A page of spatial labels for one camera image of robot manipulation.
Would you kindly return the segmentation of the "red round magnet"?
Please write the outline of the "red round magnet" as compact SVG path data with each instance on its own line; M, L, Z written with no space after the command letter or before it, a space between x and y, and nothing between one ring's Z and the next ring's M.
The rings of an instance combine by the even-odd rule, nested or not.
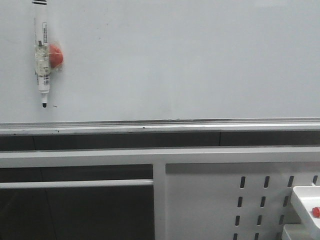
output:
M58 68L62 65L64 56L61 49L54 44L49 45L49 62L52 69Z

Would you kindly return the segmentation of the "white black-tip whiteboard marker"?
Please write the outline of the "white black-tip whiteboard marker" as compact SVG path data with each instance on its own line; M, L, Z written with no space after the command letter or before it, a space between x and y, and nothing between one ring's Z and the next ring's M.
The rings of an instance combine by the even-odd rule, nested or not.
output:
M48 36L48 13L47 0L32 0L34 8L34 55L35 75L37 87L40 92L41 105L47 107L50 92L50 48Z

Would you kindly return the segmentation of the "white perforated metal panel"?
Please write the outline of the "white perforated metal panel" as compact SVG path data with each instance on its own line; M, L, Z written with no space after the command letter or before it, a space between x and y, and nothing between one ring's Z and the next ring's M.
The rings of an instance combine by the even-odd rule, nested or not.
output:
M317 162L166 166L168 240L279 240L300 218L295 186L320 182Z

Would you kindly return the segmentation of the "white plastic marker tray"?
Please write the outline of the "white plastic marker tray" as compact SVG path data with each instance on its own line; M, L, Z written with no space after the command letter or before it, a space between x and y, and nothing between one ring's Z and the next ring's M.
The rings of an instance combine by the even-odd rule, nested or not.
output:
M312 213L320 206L320 187L295 186L292 189L291 205L299 216L301 223L285 224L281 234L282 240L318 240L320 238L320 218Z

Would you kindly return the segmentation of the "red capped marker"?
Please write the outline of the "red capped marker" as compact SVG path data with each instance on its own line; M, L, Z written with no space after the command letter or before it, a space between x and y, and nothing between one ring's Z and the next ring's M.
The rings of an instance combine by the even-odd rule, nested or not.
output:
M314 218L320 218L320 207L319 206L313 207L311 210L311 213Z

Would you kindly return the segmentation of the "white metal rack frame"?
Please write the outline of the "white metal rack frame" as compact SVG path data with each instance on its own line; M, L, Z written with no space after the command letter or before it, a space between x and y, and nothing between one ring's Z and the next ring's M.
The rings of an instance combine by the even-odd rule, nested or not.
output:
M250 164L319 162L318 146L101 149L67 151L5 151L0 167L44 168L112 165L152 165L155 239L167 236L167 164Z

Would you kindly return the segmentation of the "white whiteboard with aluminium frame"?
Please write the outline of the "white whiteboard with aluminium frame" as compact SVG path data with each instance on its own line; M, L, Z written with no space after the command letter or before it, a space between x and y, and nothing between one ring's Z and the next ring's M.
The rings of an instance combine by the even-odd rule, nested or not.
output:
M0 3L2 135L320 128L317 0L49 0L46 107L34 7Z

